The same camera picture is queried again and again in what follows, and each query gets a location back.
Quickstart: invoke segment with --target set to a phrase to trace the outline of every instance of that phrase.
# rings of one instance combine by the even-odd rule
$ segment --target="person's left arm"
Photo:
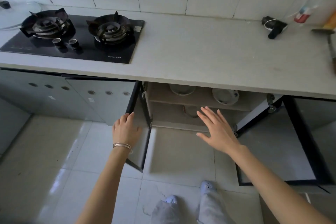
[[[133,127],[134,112],[121,116],[113,125],[113,142],[133,147],[141,134],[141,128]],[[76,224],[111,224],[121,172],[129,149],[113,148]]]

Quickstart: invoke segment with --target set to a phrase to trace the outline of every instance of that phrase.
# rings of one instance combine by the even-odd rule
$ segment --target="person's left hand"
[[[142,128],[133,126],[133,118],[134,112],[126,113],[113,124],[113,143],[124,143],[133,148],[142,132]]]

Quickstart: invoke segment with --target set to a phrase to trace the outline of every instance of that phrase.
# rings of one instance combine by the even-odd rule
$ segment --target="pants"
[[[197,222],[199,224],[235,224],[216,191],[201,196]],[[152,213],[151,224],[182,224],[179,206],[164,201],[158,202]]]

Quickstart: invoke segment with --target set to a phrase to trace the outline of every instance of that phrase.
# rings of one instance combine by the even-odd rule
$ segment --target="white countertop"
[[[88,16],[114,13],[65,10]],[[311,33],[312,26],[290,26],[270,40],[261,22],[120,14],[145,20],[130,64],[0,52],[0,67],[336,99],[336,75],[327,40]],[[0,45],[17,32],[0,31]]]

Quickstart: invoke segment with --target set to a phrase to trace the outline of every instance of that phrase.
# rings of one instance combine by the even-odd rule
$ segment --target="gas stove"
[[[0,51],[129,64],[144,24],[118,12],[97,18],[64,8],[31,13]]]

